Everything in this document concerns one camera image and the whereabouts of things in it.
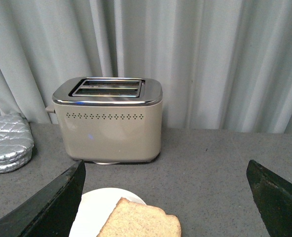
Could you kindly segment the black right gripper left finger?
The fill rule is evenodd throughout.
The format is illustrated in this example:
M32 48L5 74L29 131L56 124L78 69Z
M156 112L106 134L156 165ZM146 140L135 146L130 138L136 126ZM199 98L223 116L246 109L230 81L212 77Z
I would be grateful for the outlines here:
M0 237L67 237L82 199L84 161L77 161L0 219Z

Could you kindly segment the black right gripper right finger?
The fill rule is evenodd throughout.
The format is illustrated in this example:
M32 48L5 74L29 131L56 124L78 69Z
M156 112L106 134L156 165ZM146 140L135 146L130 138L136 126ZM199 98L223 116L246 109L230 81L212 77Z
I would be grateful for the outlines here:
M271 237L292 237L292 183L255 160L246 176L253 200Z

